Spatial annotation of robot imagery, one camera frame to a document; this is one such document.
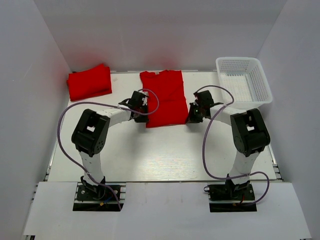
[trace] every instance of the white platform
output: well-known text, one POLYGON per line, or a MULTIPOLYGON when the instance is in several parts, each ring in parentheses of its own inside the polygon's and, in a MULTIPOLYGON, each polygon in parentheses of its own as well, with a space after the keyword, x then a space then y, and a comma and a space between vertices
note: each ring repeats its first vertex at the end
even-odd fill
MULTIPOLYGON (((86 99, 116 105, 131 97, 134 90, 142 88, 139 73, 115 73, 111 75, 112 94, 86 99)), ((184 94, 187 105, 195 100, 193 93, 209 84, 218 85, 216 72, 184 72, 184 94)), ((222 101, 219 89, 208 88, 215 102, 222 101)), ((62 144, 78 162, 81 161, 71 135, 84 109, 104 109, 95 105, 71 108, 61 129, 62 144)), ((173 109, 168 109, 168 118, 173 109)), ((101 152, 101 166, 107 182, 151 181, 212 181, 202 163, 202 142, 209 120, 200 124, 145 128, 144 123, 124 122, 111 127, 101 152)), ((207 138, 206 159, 209 171, 224 177, 233 166, 236 156, 231 127, 214 122, 207 138)), ((276 179, 272 156, 266 147, 256 160, 252 171, 263 171, 270 179, 276 179)), ((59 146, 55 150, 48 181, 79 182, 83 171, 68 160, 59 146)), ((262 180, 254 175, 252 180, 262 180)))
MULTIPOLYGON (((36 240, 311 238, 291 183, 272 183, 257 212, 210 213, 206 184, 128 183, 121 212, 72 211, 76 182, 40 182, 24 230, 36 240)), ((253 183, 256 196, 265 183, 253 183)))

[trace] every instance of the white plastic basket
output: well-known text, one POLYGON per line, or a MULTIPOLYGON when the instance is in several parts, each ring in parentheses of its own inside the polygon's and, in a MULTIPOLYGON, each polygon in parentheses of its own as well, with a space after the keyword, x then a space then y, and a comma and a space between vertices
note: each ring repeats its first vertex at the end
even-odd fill
MULTIPOLYGON (((269 104, 273 97, 258 59, 254 57, 219 57, 215 61, 219 83, 234 97, 233 108, 252 109, 269 104)), ((228 103, 231 97, 222 91, 223 100, 228 103)))

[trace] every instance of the red fabric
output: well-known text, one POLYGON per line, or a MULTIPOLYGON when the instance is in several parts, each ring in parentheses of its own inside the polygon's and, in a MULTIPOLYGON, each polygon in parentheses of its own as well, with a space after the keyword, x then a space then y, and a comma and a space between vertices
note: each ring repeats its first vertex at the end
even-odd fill
POLYGON ((112 93, 110 68, 103 64, 86 71, 70 73, 66 83, 71 101, 112 93))
MULTIPOLYGON (((188 107, 181 71, 165 70, 159 74, 144 71, 140 73, 140 79, 143 88, 152 90, 160 102, 158 110, 148 116, 147 128, 186 123, 188 107)), ((156 107, 157 100, 152 93, 149 93, 149 112, 156 107)))

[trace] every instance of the white laundry basket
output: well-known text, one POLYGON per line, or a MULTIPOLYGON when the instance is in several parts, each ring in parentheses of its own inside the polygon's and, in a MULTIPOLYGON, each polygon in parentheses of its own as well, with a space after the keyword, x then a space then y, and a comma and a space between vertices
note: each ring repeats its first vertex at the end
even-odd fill
MULTIPOLYGON (((220 86, 232 93, 234 108, 248 110, 272 102, 271 90, 258 59, 219 57, 215 63, 220 86)), ((229 94, 222 92, 223 100, 226 103, 230 102, 229 94)))

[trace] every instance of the wall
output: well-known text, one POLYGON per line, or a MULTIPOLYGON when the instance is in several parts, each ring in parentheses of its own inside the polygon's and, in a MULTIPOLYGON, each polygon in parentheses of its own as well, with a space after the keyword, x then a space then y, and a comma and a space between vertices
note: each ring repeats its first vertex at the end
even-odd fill
POLYGON ((273 93, 263 108, 282 176, 320 239, 320 1, 288 0, 258 55, 273 93))
POLYGON ((215 68, 256 57, 286 0, 34 0, 72 70, 215 68))
POLYGON ((44 179, 69 67, 32 0, 0 0, 0 233, 21 239, 44 179))

